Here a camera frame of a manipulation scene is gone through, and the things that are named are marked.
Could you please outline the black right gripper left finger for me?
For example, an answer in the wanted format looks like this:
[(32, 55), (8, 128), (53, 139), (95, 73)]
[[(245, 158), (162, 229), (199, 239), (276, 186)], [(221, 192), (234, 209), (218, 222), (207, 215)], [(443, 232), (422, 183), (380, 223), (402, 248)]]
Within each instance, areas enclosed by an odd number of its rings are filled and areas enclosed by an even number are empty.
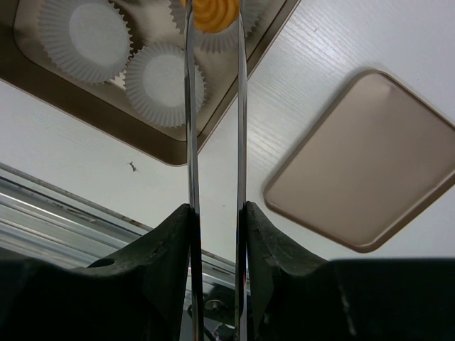
[(190, 207), (88, 267), (1, 250), (2, 340), (177, 340)]

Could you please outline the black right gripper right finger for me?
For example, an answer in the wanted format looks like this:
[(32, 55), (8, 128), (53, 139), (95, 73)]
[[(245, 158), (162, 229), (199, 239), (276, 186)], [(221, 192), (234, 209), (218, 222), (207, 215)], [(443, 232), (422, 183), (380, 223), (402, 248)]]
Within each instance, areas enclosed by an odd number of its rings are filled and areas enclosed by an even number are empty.
[(246, 204), (256, 340), (453, 340), (453, 259), (327, 261)]

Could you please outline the metal tongs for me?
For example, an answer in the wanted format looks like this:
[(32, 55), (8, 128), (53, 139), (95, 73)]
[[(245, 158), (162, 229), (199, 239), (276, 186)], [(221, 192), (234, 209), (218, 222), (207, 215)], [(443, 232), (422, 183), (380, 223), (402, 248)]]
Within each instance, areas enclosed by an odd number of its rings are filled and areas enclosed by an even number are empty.
[[(235, 339), (247, 340), (247, 237), (246, 237), (246, 180), (247, 180), (247, 56), (244, 27), (245, 5), (239, 2), (238, 14), (238, 138), (237, 138), (237, 226), (235, 262)], [(194, 65), (194, 9), (186, 2), (184, 29), (184, 89), (188, 164), (188, 197), (191, 221), (191, 293), (193, 339), (202, 340), (203, 280), (200, 238), (200, 191), (198, 177), (198, 142), (196, 119), (196, 69)]]

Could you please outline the orange swirl cookie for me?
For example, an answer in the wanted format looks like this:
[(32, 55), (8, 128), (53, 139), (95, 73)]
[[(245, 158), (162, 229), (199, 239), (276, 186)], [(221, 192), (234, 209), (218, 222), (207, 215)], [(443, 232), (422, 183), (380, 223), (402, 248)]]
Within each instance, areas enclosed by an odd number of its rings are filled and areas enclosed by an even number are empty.
[(196, 29), (203, 33), (219, 33), (237, 20), (239, 1), (195, 0), (193, 14)]

